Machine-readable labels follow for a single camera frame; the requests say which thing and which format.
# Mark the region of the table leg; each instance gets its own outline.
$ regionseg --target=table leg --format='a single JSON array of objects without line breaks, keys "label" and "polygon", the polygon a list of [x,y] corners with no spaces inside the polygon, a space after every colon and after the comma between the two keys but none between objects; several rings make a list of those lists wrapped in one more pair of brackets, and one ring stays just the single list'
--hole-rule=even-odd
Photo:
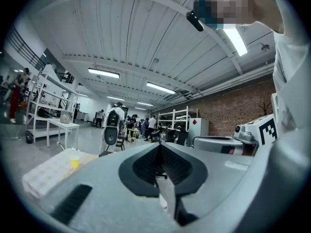
[{"label": "table leg", "polygon": [[48,148],[50,147],[49,131],[50,131],[50,122],[48,121],[48,123],[47,123],[47,146],[48,146]]},{"label": "table leg", "polygon": [[79,138],[79,127],[77,128],[76,131],[76,150],[78,150],[78,138]]},{"label": "table leg", "polygon": [[68,129],[65,129],[65,149],[67,149]]},{"label": "table leg", "polygon": [[60,128],[58,127],[58,143],[60,144]]}]

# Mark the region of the white table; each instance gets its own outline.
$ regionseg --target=white table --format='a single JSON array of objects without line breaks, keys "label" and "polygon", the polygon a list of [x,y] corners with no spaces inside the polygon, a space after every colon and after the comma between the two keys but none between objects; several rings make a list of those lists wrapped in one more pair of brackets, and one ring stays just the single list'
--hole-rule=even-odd
[{"label": "white table", "polygon": [[[73,169],[71,166],[70,157],[72,155],[77,155],[80,158],[77,169]],[[41,199],[66,177],[97,158],[98,155],[65,149],[26,173],[22,177],[24,190],[32,198]]]},{"label": "white table", "polygon": [[48,148],[50,147],[50,137],[49,137],[49,130],[50,130],[50,123],[58,126],[58,142],[60,142],[60,129],[65,130],[65,149],[68,148],[67,146],[67,140],[68,140],[68,131],[77,129],[76,132],[76,150],[78,150],[78,137],[79,137],[79,124],[75,123],[62,123],[60,122],[60,119],[55,119],[55,118],[48,118],[47,119],[48,125],[47,125],[47,146]]}]

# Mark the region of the metal shelving unit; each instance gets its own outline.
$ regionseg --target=metal shelving unit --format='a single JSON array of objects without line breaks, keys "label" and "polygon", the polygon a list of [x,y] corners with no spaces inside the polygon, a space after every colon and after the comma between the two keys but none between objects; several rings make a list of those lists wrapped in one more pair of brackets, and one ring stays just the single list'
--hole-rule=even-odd
[{"label": "metal shelving unit", "polygon": [[[178,123],[178,122],[185,122],[186,123],[186,131],[188,132],[188,116],[189,114],[195,114],[196,118],[198,118],[198,109],[189,109],[189,107],[187,106],[185,110],[180,110],[180,111],[177,111],[175,109],[173,109],[172,112],[167,112],[167,113],[159,113],[159,117],[158,117],[158,124],[160,121],[162,122],[172,122],[172,127],[170,129],[174,129],[174,125],[175,123]],[[160,120],[160,116],[164,116],[164,115],[172,115],[172,120]],[[176,119],[176,116],[182,116],[182,115],[186,115],[186,119],[182,119],[182,120],[178,120]]]},{"label": "metal shelving unit", "polygon": [[[55,111],[68,111],[68,112],[71,112],[72,113],[72,119],[71,119],[71,122],[73,121],[73,113],[74,113],[74,110],[75,110],[75,107],[76,107],[76,104],[77,104],[77,100],[79,98],[79,95],[80,93],[77,93],[75,92],[74,90],[68,88],[67,86],[65,86],[63,83],[61,83],[60,81],[58,80],[55,80],[53,77],[51,77],[48,73],[46,72],[41,72],[40,75],[40,83],[42,83],[41,87],[37,87],[38,89],[38,97],[37,97],[37,100],[36,101],[33,101],[31,100],[30,103],[33,103],[35,104],[35,111],[33,113],[29,112],[27,113],[27,125],[31,122],[31,120],[34,120],[34,127],[33,129],[29,129],[29,131],[31,131],[34,135],[34,143],[35,143],[35,139],[38,138],[38,137],[43,137],[43,136],[47,136],[47,130],[46,129],[36,129],[35,128],[35,123],[36,121],[47,121],[47,119],[45,117],[40,117],[37,115],[37,111],[39,109],[39,107],[42,107],[42,108],[47,108],[47,109],[51,109],[51,110],[55,110]],[[65,91],[68,91],[74,95],[76,95],[72,100],[69,100],[69,99],[65,99],[57,94],[54,94],[53,92],[47,90],[47,89],[44,89],[43,86],[46,84],[46,81],[49,81],[51,83],[53,83],[54,85],[62,88],[63,90]],[[58,108],[56,106],[51,106],[51,105],[47,105],[47,104],[43,104],[43,103],[40,103],[39,102],[39,98],[41,97],[41,93],[42,92],[46,92],[48,94],[51,94],[52,96],[54,97],[57,97],[61,100],[65,100],[67,101],[67,107],[70,108],[70,109],[63,109],[63,108]],[[49,130],[49,135],[54,135],[54,134],[58,134],[58,129],[53,129],[53,130]]]}]

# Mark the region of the railing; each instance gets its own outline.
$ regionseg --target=railing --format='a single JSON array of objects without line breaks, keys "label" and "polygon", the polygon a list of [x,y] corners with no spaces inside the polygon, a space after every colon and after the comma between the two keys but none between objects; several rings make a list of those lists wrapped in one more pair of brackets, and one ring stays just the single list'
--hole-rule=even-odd
[{"label": "railing", "polygon": [[10,42],[12,47],[37,70],[40,70],[46,65],[26,44],[14,26],[8,32],[7,40]]},{"label": "railing", "polygon": [[74,81],[74,77],[70,73],[57,72],[56,75],[59,78],[60,82],[72,83]]}]

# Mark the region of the ceiling light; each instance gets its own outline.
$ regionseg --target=ceiling light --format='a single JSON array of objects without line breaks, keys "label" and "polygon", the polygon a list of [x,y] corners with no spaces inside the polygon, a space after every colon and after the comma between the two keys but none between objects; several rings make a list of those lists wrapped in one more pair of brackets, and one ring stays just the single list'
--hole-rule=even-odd
[{"label": "ceiling light", "polygon": [[142,103],[142,102],[137,102],[137,103],[147,105],[147,106],[153,106],[152,104],[148,104],[148,103]]},{"label": "ceiling light", "polygon": [[[117,106],[117,104],[115,103],[115,106]],[[122,105],[122,107],[126,107],[125,105]]]},{"label": "ceiling light", "polygon": [[124,99],[114,98],[114,97],[110,97],[110,96],[107,96],[107,98],[109,98],[109,99],[116,99],[116,100],[121,100],[121,101],[124,101]]},{"label": "ceiling light", "polygon": [[168,93],[171,93],[171,94],[175,94],[176,92],[172,91],[172,90],[169,90],[169,89],[166,89],[162,86],[159,86],[159,85],[156,85],[156,84],[153,84],[153,83],[147,83],[147,86],[150,86],[152,88],[155,88],[155,89],[158,89],[158,90],[161,90],[161,91],[165,91],[165,92],[168,92]]},{"label": "ceiling light", "polygon": [[239,56],[242,56],[247,53],[246,46],[237,29],[224,29],[224,32],[227,34],[227,36],[231,40]]},{"label": "ceiling light", "polygon": [[120,75],[118,73],[102,71],[102,70],[98,70],[98,69],[94,69],[94,68],[89,68],[88,71],[90,73],[104,75],[104,76],[108,76],[108,77],[112,77],[112,78],[117,78],[117,79],[120,77]]}]

